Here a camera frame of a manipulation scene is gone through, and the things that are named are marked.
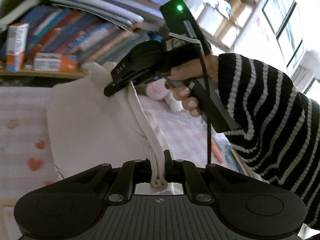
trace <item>finger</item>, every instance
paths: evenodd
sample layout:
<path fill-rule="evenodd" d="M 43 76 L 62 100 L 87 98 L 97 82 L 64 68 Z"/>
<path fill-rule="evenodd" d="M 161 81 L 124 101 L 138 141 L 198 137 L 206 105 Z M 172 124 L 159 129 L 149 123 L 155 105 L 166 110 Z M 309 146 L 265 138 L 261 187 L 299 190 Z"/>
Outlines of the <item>finger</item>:
<path fill-rule="evenodd" d="M 196 109 L 199 106 L 198 99 L 195 97 L 189 97 L 182 100 L 182 107 L 184 110 L 190 111 Z"/>
<path fill-rule="evenodd" d="M 197 107 L 196 109 L 190 110 L 189 113 L 191 114 L 191 116 L 193 117 L 199 117 L 201 114 L 201 110 L 199 107 Z"/>
<path fill-rule="evenodd" d="M 177 101 L 182 101 L 190 96 L 190 89 L 188 87 L 179 87 L 173 89 L 173 97 Z"/>
<path fill-rule="evenodd" d="M 167 90 L 173 90 L 175 87 L 174 85 L 172 85 L 170 82 L 166 81 L 164 83 L 164 87 L 167 89 Z"/>
<path fill-rule="evenodd" d="M 201 77 L 202 75 L 200 60 L 197 58 L 173 67 L 169 78 L 172 80 L 186 80 L 192 77 Z"/>

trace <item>green led light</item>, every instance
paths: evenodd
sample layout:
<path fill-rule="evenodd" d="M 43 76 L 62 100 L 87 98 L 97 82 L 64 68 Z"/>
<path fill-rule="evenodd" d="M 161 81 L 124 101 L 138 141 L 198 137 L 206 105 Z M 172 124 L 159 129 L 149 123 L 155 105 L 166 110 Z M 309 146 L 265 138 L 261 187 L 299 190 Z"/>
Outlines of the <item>green led light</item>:
<path fill-rule="evenodd" d="M 182 11 L 182 10 L 183 10 L 182 5 L 178 5 L 178 6 L 177 6 L 177 9 L 178 9 L 179 11 Z"/>

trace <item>hand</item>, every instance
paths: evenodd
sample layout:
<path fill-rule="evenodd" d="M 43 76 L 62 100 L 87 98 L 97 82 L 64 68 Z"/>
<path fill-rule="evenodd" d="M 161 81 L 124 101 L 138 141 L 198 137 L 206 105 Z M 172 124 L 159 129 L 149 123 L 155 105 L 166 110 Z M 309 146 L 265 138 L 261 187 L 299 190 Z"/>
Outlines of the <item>hand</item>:
<path fill-rule="evenodd" d="M 215 86 L 218 85 L 218 57 L 214 55 L 208 55 L 204 58 L 204 62 L 207 68 L 207 73 Z M 182 64 L 181 66 L 171 69 L 172 80 L 186 80 L 192 77 L 203 76 L 202 67 L 199 59 L 194 59 Z M 191 116 L 199 117 L 201 110 L 199 108 L 198 99 L 190 96 L 190 89 L 186 86 L 175 88 L 169 82 L 165 83 L 167 89 L 173 90 L 173 97 L 177 101 L 182 101 L 182 106 L 185 110 L 189 111 Z"/>

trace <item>metal screw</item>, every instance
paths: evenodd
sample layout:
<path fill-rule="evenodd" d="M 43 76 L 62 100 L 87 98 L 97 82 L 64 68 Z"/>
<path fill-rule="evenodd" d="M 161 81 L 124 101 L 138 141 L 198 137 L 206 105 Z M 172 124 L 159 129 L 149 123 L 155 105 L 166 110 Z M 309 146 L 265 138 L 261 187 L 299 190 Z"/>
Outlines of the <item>metal screw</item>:
<path fill-rule="evenodd" d="M 207 202 L 211 200 L 211 196 L 208 194 L 199 194 L 196 199 L 201 202 Z"/>
<path fill-rule="evenodd" d="M 112 202 L 119 202 L 124 199 L 124 196 L 120 194 L 112 194 L 109 196 L 109 200 Z"/>

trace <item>bed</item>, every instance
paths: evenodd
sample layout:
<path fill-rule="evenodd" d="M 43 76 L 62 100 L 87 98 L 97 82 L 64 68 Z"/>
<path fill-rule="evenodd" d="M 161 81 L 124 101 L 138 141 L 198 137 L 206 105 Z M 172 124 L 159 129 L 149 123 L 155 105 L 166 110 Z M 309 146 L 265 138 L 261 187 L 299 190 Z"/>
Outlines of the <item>bed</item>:
<path fill-rule="evenodd" d="M 16 201 L 26 193 L 62 179 L 53 161 L 46 104 L 51 88 L 0 87 L 0 239 L 16 240 Z M 142 108 L 173 159 L 206 164 L 206 130 L 201 118 L 173 113 L 164 101 L 139 96 Z M 223 166 L 236 170 L 225 161 Z"/>

